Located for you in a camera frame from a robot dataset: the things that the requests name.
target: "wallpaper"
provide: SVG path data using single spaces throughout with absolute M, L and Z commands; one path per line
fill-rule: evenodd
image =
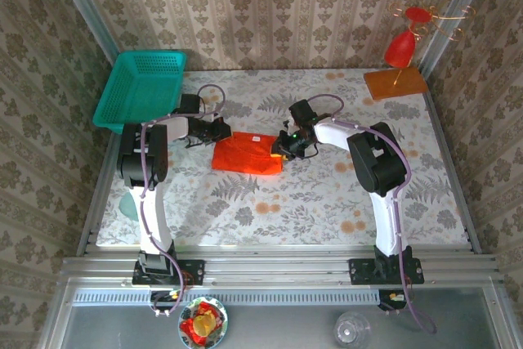
M 486 252 L 523 325 L 523 0 L 475 0 L 467 39 L 431 80 L 451 153 Z
M 0 347 L 35 347 L 82 233 L 110 65 L 72 0 L 0 0 Z
M 378 67 L 406 26 L 396 0 L 93 1 L 120 51 L 182 49 L 188 70 Z

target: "plastic basket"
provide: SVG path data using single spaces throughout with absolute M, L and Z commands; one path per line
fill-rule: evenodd
M 125 123 L 141 123 L 172 112 L 180 97 L 186 54 L 126 51 L 118 55 L 93 123 L 121 134 Z

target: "plate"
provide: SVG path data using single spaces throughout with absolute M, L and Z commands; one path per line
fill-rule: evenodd
M 190 337 L 180 329 L 181 322 L 183 322 L 184 320 L 188 320 L 189 318 L 193 318 L 195 316 L 201 302 L 206 302 L 207 304 L 214 306 L 214 308 L 216 308 L 217 311 L 220 313 L 221 320 L 223 320 L 221 327 L 209 334 L 204 347 L 194 343 L 193 340 L 190 339 Z M 180 319 L 178 320 L 178 333 L 180 334 L 181 341 L 189 349 L 212 349 L 216 347 L 218 343 L 220 343 L 220 341 L 226 335 L 228 324 L 229 319 L 227 317 L 226 309 L 218 300 L 210 297 L 196 298 L 195 300 L 187 304 L 187 306 L 181 312 Z

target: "orange wooden board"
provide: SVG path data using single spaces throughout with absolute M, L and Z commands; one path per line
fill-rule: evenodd
M 364 78 L 374 100 L 424 93 L 428 90 L 427 83 L 415 67 L 375 71 L 365 74 Z

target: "purple cable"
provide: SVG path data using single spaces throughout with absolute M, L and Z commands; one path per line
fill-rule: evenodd
M 405 155 L 403 154 L 403 151 L 401 151 L 400 147 L 396 143 L 394 143 L 388 136 L 383 135 L 379 131 L 373 130 L 372 128 L 362 127 L 362 126 L 360 126 L 358 124 L 355 124 L 355 123 L 349 123 L 349 122 L 343 122 L 343 121 L 340 121 L 340 120 L 335 120 L 334 117 L 333 117 L 333 122 L 334 122 L 334 124 L 338 124 L 338 125 L 343 126 L 343 127 L 354 128 L 354 129 L 357 129 L 357 130 L 370 132 L 371 134 L 374 134 L 375 136 L 380 137 L 381 139 L 383 139 L 398 154 L 398 156 L 401 159 L 401 162 L 405 166 L 405 169 L 407 171 L 407 174 L 405 176 L 405 181 L 403 183 L 401 183 L 401 185 L 398 188 L 396 188 L 394 190 L 393 194 L 392 194 L 392 196 L 393 196 L 393 204 L 394 204 L 394 219 L 396 221 L 396 227 L 397 227 L 396 238 L 398 240 L 398 245 L 400 247 L 400 252 L 402 253 L 403 246 L 401 245 L 400 205 L 398 204 L 398 194 L 400 193 L 400 191 L 403 188 L 405 188 L 407 186 L 407 184 L 409 183 L 409 181 L 410 181 L 410 179 L 412 177 L 412 171 L 410 170 L 410 165 L 409 165 L 409 162 L 407 161 L 407 158 L 405 157 Z M 418 324 L 418 326 L 422 330 L 424 330 L 426 333 L 429 333 L 429 334 L 436 334 L 437 331 L 438 331 L 438 328 L 437 328 L 436 323 L 434 322 L 434 320 L 432 320 L 432 318 L 429 315 L 426 315 L 426 314 L 423 314 L 420 311 L 417 311 L 414 308 L 413 303 L 410 301 L 410 298 L 409 298 L 409 288 L 407 286 L 407 283 L 405 282 L 405 267 L 404 267 L 404 261 L 403 261 L 403 254 L 400 255 L 399 259 L 400 259 L 401 286 L 403 287 L 403 291 L 405 292 L 405 301 L 407 302 L 407 306 L 409 307 L 410 313 L 412 314 L 412 317 L 414 318 L 414 320 L 416 321 L 416 323 Z M 422 321 L 418 317 L 419 315 L 422 315 L 423 317 L 425 317 L 428 320 L 429 324 L 431 325 L 431 329 L 427 328 L 422 323 Z
M 178 295 L 178 298 L 176 300 L 176 302 L 174 303 L 174 305 L 167 311 L 164 312 L 164 314 L 166 316 L 169 316 L 170 314 L 172 314 L 174 312 L 174 310 L 178 307 L 178 305 L 180 304 L 180 301 L 181 301 L 181 298 L 184 294 L 184 277 L 183 277 L 183 274 L 181 273 L 181 269 L 180 269 L 180 266 L 178 266 L 178 263 L 176 261 L 176 259 L 174 257 L 172 257 L 171 255 L 169 255 L 167 252 L 165 252 L 157 243 L 156 239 L 153 237 L 153 234 L 151 233 L 150 229 L 149 229 L 149 226 L 147 225 L 147 221 L 145 220 L 145 212 L 144 212 L 144 198 L 145 198 L 145 194 L 147 193 L 147 190 L 149 189 L 149 178 L 147 176 L 147 162 L 146 162 L 146 159 L 145 159 L 145 134 L 147 133 L 147 128 L 155 123 L 158 123 L 158 122 L 161 122 L 161 121 L 164 121 L 164 120 L 168 120 L 168 119 L 172 119 L 172 118 L 180 118 L 180 117 L 196 117 L 196 116 L 207 116 L 207 115 L 210 115 L 210 114 L 215 114 L 217 112 L 220 112 L 220 110 L 223 108 L 223 105 L 225 104 L 226 102 L 226 93 L 223 91 L 223 89 L 221 87 L 219 87 L 218 85 L 215 85 L 213 83 L 208 83 L 207 85 L 203 85 L 199 90 L 198 90 L 198 94 L 200 94 L 200 92 L 206 88 L 206 87 L 216 87 L 218 90 L 220 90 L 222 96 L 223 96 L 223 101 L 220 103 L 220 105 L 218 105 L 216 107 L 215 110 L 213 110 L 212 112 L 204 112 L 203 114 L 168 114 L 168 115 L 165 115 L 161 118 L 157 118 L 155 120 L 151 120 L 149 122 L 146 122 L 146 123 L 143 123 L 141 125 L 141 134 L 140 134 L 140 159 L 141 159 L 141 171 L 143 172 L 143 177 L 144 177 L 144 191 L 141 193 L 140 197 L 141 197 L 141 202 L 140 202 L 140 215 L 141 215 L 141 223 L 143 224 L 144 226 L 144 230 L 145 230 L 145 233 L 147 234 L 147 236 L 149 237 L 150 239 L 150 242 L 153 244 L 153 246 L 158 249 L 158 251 L 164 255 L 170 262 L 171 264 L 174 266 L 175 270 L 177 271 L 178 273 L 178 279 L 180 280 L 180 294 Z
M 307 101 L 312 101 L 316 98 L 320 98 L 320 97 L 331 97 L 331 98 L 335 98 L 336 100 L 340 101 L 342 104 L 340 105 L 340 107 L 335 110 L 333 112 L 333 114 L 331 114 L 331 117 L 334 117 L 336 116 L 337 114 L 339 114 L 343 108 L 345 108 L 345 102 L 343 102 L 342 98 L 341 97 L 338 97 L 336 96 L 335 94 L 330 94 L 330 93 L 322 93 L 322 94 L 316 94 L 315 96 L 312 96 L 311 98 L 307 99 Z

